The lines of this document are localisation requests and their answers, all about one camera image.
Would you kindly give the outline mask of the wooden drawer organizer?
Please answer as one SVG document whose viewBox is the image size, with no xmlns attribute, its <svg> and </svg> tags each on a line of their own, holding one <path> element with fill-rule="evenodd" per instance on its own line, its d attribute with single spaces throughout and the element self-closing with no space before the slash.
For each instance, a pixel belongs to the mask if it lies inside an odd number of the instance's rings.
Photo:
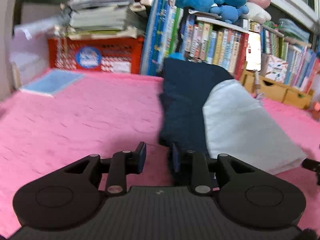
<svg viewBox="0 0 320 240">
<path fill-rule="evenodd" d="M 304 93 L 288 85 L 272 81 L 250 71 L 243 71 L 240 83 L 251 94 L 263 94 L 264 97 L 299 109 L 308 109 L 312 94 Z"/>
</svg>

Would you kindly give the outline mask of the white plush toy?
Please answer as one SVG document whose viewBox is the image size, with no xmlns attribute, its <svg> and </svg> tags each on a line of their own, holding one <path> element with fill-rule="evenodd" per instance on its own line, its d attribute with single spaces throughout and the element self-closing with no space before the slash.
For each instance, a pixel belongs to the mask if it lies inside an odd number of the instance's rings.
<svg viewBox="0 0 320 240">
<path fill-rule="evenodd" d="M 248 7 L 249 12 L 248 14 L 243 15 L 243 18 L 259 24 L 264 24 L 266 21 L 271 20 L 271 15 L 261 6 L 252 2 L 247 2 L 246 6 Z"/>
</svg>

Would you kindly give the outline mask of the smartphone with lit screen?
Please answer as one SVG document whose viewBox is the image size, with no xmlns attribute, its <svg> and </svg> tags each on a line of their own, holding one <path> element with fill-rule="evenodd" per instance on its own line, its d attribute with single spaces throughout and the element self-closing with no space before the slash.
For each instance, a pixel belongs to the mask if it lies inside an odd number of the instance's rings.
<svg viewBox="0 0 320 240">
<path fill-rule="evenodd" d="M 259 33 L 249 32 L 246 62 L 247 70 L 261 70 L 261 38 Z"/>
</svg>

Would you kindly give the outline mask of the blue ball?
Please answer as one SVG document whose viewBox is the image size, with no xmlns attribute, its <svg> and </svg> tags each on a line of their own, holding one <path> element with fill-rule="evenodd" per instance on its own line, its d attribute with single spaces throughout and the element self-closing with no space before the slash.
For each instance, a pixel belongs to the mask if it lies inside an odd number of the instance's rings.
<svg viewBox="0 0 320 240">
<path fill-rule="evenodd" d="M 170 54 L 168 58 L 185 61 L 184 55 L 179 52 L 175 52 L 175 53 Z"/>
</svg>

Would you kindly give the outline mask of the stack of papers and books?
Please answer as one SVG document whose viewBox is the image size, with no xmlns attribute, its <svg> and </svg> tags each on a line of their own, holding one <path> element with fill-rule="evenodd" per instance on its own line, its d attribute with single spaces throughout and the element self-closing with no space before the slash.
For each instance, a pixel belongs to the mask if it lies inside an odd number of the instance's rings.
<svg viewBox="0 0 320 240">
<path fill-rule="evenodd" d="M 62 9 L 63 22 L 54 27 L 57 37 L 144 36 L 146 8 L 134 0 L 72 0 Z"/>
</svg>

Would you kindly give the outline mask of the white patterned box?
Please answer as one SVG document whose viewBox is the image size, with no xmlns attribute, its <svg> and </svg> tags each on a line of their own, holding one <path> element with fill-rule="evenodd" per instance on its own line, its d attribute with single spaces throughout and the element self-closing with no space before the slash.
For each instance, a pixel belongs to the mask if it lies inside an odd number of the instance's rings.
<svg viewBox="0 0 320 240">
<path fill-rule="evenodd" d="M 273 55 L 266 55 L 263 76 L 272 81 L 284 83 L 288 66 L 286 61 Z"/>
</svg>

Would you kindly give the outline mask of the left row of books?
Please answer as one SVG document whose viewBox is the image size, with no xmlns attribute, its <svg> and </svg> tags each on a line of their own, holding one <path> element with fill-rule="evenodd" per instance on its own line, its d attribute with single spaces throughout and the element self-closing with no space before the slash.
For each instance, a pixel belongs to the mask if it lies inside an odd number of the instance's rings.
<svg viewBox="0 0 320 240">
<path fill-rule="evenodd" d="M 161 75 L 164 59 L 174 51 L 182 13 L 176 0 L 153 0 L 140 62 L 141 75 Z"/>
</svg>

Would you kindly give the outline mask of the blue notebook on table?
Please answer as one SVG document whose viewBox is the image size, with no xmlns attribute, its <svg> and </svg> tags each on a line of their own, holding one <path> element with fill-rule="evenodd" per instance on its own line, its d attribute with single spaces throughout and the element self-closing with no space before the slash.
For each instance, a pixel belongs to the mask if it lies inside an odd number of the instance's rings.
<svg viewBox="0 0 320 240">
<path fill-rule="evenodd" d="M 42 77 L 35 79 L 19 90 L 24 93 L 54 97 L 76 81 L 80 81 L 84 74 L 66 70 L 51 70 Z"/>
</svg>

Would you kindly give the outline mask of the white and navy jacket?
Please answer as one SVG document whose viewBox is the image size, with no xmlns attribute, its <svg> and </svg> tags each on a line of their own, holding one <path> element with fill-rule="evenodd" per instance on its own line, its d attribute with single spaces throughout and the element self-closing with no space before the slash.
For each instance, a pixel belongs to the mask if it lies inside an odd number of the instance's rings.
<svg viewBox="0 0 320 240">
<path fill-rule="evenodd" d="M 227 70 L 168 58 L 163 67 L 162 146 L 216 158 L 227 153 L 271 174 L 298 167 L 305 153 Z"/>
</svg>

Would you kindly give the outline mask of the red plastic crate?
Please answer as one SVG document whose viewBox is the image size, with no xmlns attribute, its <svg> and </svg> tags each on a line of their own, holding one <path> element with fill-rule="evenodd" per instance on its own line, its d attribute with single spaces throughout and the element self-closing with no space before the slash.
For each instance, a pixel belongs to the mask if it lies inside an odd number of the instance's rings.
<svg viewBox="0 0 320 240">
<path fill-rule="evenodd" d="M 144 38 L 47 39 L 50 68 L 139 74 Z"/>
</svg>

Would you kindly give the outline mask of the row of colourful books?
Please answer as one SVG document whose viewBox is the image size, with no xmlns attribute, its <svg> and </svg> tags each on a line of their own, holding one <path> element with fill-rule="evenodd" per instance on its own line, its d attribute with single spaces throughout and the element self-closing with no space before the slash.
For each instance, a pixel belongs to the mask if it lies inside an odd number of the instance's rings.
<svg viewBox="0 0 320 240">
<path fill-rule="evenodd" d="M 215 64 L 240 78 L 244 70 L 308 93 L 319 71 L 319 53 L 280 25 L 240 20 L 236 25 L 188 15 L 180 23 L 180 53 L 189 61 Z"/>
</svg>

